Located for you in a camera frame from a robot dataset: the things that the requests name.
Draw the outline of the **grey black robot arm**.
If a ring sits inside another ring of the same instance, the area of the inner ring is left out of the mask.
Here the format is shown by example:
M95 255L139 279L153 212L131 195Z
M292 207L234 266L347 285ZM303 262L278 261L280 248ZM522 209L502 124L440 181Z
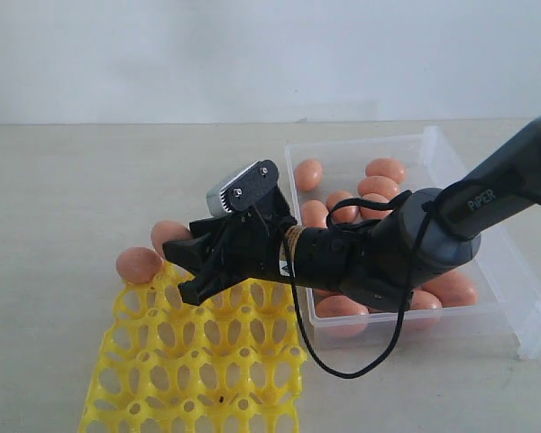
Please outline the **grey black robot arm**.
M541 116L460 181L373 203L381 220L302 226L278 179L269 160L237 171L210 191L210 218L192 222L188 240L163 244L167 261L193 276L179 285L184 302L200 305L255 278L396 312L414 288L471 261L484 230L541 206Z

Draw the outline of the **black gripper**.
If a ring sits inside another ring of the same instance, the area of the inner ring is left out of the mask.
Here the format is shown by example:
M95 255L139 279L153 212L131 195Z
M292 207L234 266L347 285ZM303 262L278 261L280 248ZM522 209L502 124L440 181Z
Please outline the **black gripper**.
M244 211L196 220L189 228L191 239L162 244L165 259L193 276L178 285L186 304L202 305L250 278L365 291L364 227L301 226L277 187Z

